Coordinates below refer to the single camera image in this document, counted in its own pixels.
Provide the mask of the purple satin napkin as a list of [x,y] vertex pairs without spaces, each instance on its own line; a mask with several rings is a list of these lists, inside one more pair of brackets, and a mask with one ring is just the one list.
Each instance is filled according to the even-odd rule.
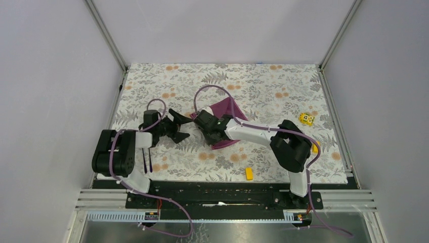
[[[218,118],[221,118],[224,114],[228,114],[228,115],[235,114],[237,118],[242,120],[247,120],[247,118],[245,117],[245,115],[243,114],[243,112],[240,110],[240,108],[238,107],[238,105],[233,99],[225,98],[218,103],[210,105],[209,107],[212,108],[214,115]],[[198,112],[194,112],[191,114],[191,118],[193,119],[193,122]],[[217,150],[217,149],[226,148],[231,145],[210,145],[210,146],[212,150]]]

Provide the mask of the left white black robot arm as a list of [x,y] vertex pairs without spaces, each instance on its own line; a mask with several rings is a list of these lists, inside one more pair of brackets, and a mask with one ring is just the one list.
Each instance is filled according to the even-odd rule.
[[169,109],[160,113],[146,110],[143,123],[137,130],[102,130],[92,159],[95,173],[115,179],[130,193],[138,195],[138,202],[145,208],[156,204],[157,195],[150,190],[151,180],[135,168],[136,150],[150,155],[161,137],[168,137],[176,144],[190,135],[180,128],[192,119]]

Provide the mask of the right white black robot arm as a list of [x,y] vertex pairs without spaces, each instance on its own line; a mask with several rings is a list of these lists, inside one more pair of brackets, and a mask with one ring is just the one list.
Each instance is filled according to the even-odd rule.
[[272,150],[278,164],[288,172],[291,204],[298,209],[313,210],[309,161],[316,142],[290,120],[277,126],[262,125],[232,115],[218,118],[201,110],[193,119],[208,145],[240,140],[263,145]]

